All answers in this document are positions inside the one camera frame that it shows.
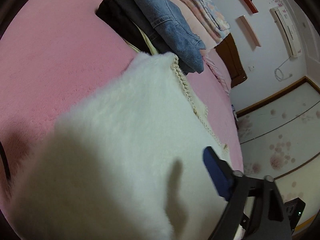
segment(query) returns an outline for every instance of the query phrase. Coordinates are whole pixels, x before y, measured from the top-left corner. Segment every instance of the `gold chain trim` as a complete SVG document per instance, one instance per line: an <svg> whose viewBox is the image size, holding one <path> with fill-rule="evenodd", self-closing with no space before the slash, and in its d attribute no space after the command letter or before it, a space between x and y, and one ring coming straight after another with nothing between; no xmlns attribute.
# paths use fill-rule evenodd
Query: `gold chain trim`
<svg viewBox="0 0 320 240"><path fill-rule="evenodd" d="M207 129L207 131L212 135L212 137L216 140L216 142L218 143L218 145L220 147L223 148L224 152L228 152L229 151L229 147L228 145L224 144L222 145L222 143L220 143L220 140L218 139L218 137L215 136L215 134L213 133L213 131L210 129L210 127L207 126L207 124L203 121L203 119L201 118L201 116L199 115L197 109L196 109L196 105L192 99L191 93L189 91L188 85L186 83L186 77L185 75L182 73L180 67L179 67L179 58L177 55L174 55L174 61L171 64L171 69L175 72L177 78L179 79L179 82L182 86L182 89L187 97L187 99L189 100L193 112L195 113L195 115L198 117L198 119L200 120L200 122L203 124L203 126ZM205 116L208 117L208 108L206 107L205 109Z"/></svg>

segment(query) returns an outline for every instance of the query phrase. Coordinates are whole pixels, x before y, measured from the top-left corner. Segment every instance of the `white wall-mounted air conditioner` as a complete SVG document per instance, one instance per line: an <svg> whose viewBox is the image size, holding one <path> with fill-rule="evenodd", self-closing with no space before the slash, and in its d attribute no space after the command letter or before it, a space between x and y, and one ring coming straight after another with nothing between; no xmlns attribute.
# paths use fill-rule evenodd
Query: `white wall-mounted air conditioner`
<svg viewBox="0 0 320 240"><path fill-rule="evenodd" d="M299 57L302 55L301 45L298 34L294 28L292 20L284 6L270 9L276 24L279 27L282 38L290 57Z"/></svg>

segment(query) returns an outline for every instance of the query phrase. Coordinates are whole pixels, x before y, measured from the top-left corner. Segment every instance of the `wooden headboard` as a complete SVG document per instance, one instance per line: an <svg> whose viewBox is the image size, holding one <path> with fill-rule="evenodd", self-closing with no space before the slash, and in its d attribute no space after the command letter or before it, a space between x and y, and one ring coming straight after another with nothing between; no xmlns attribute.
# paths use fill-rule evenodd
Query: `wooden headboard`
<svg viewBox="0 0 320 240"><path fill-rule="evenodd" d="M215 49L229 71L231 87L235 87L245 81L247 75L242 67L238 50L231 33L216 46Z"/></svg>

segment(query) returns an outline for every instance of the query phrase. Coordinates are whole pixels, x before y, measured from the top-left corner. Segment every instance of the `pink quilt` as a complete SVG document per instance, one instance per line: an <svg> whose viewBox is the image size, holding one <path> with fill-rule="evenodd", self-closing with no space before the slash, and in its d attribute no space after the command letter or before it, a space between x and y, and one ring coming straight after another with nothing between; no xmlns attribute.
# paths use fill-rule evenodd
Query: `pink quilt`
<svg viewBox="0 0 320 240"><path fill-rule="evenodd" d="M12 173L57 115L121 75L136 55L94 14L101 1L29 0L0 40L0 140ZM242 170L229 98L209 68L188 79L209 107L214 132L229 145L234 168ZM4 180L1 164L2 190ZM2 192L1 209L4 201Z"/></svg>

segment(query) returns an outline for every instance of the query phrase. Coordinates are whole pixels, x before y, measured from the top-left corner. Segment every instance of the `white fur sweater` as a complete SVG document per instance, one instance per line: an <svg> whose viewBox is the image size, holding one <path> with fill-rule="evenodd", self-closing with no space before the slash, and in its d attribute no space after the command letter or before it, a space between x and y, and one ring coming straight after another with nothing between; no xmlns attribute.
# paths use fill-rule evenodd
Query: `white fur sweater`
<svg viewBox="0 0 320 240"><path fill-rule="evenodd" d="M225 208L202 162L228 155L194 114L175 56L140 53L61 115L24 160L9 218L32 240L207 240Z"/></svg>

